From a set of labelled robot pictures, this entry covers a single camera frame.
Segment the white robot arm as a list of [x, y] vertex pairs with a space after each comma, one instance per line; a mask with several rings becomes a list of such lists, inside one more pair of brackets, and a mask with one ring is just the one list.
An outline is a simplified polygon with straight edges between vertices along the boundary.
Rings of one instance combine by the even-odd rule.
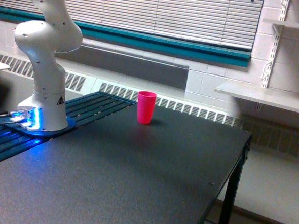
[[17, 25], [15, 42], [30, 59], [34, 74], [33, 95], [18, 104], [30, 112], [21, 126], [29, 131], [55, 132], [68, 126], [65, 109], [65, 69], [56, 62], [57, 53], [80, 48], [82, 31], [73, 22], [65, 0], [32, 0], [44, 20]]

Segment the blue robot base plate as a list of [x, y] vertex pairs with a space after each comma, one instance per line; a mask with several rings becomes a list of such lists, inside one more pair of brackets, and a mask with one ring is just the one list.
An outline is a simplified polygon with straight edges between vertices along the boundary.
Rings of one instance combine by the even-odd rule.
[[63, 135], [67, 132], [70, 132], [72, 130], [74, 130], [76, 128], [76, 123], [75, 120], [67, 117], [68, 120], [68, 126], [64, 129], [61, 130], [57, 130], [57, 131], [29, 131], [25, 128], [23, 128], [22, 126], [20, 126], [19, 124], [5, 124], [6, 127], [8, 127], [9, 129], [12, 129], [16, 132], [19, 132], [21, 134], [24, 135], [28, 135], [31, 137], [36, 137], [36, 138], [55, 138], [58, 137], [60, 135]]

